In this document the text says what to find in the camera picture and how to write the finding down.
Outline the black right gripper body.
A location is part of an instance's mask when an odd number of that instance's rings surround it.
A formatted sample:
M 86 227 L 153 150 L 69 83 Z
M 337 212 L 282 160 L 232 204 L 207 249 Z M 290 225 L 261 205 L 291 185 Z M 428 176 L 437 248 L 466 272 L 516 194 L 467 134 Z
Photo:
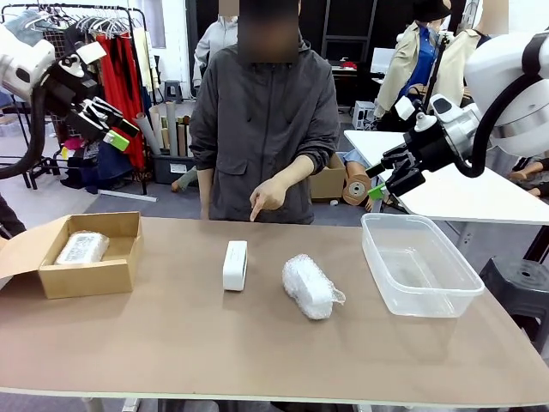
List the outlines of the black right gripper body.
M 404 142 L 420 171 L 436 172 L 454 162 L 455 153 L 439 122 L 423 131 L 410 129 L 404 134 Z

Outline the person left hand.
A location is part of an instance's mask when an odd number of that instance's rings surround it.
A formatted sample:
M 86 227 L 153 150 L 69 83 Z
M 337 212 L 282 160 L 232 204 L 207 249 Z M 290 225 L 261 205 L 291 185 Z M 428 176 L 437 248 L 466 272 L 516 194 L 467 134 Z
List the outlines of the person left hand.
M 262 182 L 250 196 L 250 221 L 255 221 L 261 211 L 279 209 L 285 201 L 289 182 L 283 172 Z

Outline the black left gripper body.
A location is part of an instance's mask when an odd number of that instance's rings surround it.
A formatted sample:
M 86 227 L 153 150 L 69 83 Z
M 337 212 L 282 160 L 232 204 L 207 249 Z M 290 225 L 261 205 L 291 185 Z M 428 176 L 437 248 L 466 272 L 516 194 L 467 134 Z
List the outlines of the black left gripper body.
M 45 109 L 66 116 L 73 105 L 92 99 L 97 88 L 97 82 L 86 74 L 79 77 L 61 66 L 52 66 L 45 79 Z

